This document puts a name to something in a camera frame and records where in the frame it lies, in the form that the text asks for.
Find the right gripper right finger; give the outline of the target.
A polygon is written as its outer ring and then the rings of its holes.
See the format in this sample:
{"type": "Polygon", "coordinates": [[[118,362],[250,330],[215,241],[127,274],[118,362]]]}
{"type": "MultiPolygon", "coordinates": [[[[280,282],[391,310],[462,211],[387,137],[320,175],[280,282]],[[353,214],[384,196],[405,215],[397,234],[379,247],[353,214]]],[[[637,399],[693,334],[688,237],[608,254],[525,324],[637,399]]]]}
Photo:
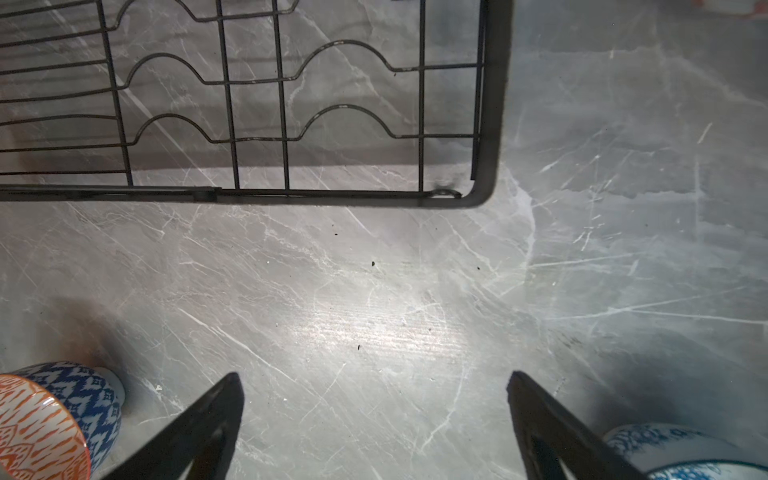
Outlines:
{"type": "Polygon", "coordinates": [[[529,479],[646,478],[522,371],[507,386],[515,437],[529,479]]]}

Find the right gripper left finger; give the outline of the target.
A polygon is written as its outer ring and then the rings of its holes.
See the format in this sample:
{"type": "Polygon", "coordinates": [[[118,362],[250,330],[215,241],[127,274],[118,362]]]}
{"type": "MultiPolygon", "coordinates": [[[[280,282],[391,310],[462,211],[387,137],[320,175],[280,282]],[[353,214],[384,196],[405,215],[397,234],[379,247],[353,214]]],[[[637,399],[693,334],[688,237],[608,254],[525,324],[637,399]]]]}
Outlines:
{"type": "Polygon", "coordinates": [[[231,372],[108,479],[224,479],[236,450],[244,408],[239,375],[231,372]]]}

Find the blue floral bowl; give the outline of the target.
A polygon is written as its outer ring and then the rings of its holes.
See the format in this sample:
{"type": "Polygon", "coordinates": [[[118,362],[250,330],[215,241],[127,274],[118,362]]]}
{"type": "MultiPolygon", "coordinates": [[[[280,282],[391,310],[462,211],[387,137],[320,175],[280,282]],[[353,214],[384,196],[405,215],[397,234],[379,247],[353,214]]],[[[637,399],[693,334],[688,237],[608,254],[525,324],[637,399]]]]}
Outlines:
{"type": "Polygon", "coordinates": [[[721,438],[665,423],[627,424],[603,441],[648,479],[765,479],[767,465],[721,438]]]}

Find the red orange patterned bowl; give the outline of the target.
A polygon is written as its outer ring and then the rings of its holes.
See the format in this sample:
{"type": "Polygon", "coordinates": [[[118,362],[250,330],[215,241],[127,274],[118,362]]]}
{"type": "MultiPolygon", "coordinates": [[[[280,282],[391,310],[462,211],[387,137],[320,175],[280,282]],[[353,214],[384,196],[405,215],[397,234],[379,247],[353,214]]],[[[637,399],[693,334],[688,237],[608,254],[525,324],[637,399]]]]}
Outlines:
{"type": "Polygon", "coordinates": [[[1,476],[89,479],[111,453],[125,389],[106,368],[69,361],[1,375],[1,476]]]}

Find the black wire dish rack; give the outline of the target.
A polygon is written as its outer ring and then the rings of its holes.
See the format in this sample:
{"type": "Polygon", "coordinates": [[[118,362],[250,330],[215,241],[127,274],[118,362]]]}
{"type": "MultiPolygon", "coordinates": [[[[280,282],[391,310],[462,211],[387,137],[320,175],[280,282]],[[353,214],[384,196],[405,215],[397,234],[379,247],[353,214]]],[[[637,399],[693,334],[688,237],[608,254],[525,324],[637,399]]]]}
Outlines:
{"type": "Polygon", "coordinates": [[[510,1],[5,1],[1,198],[470,208],[510,1]]]}

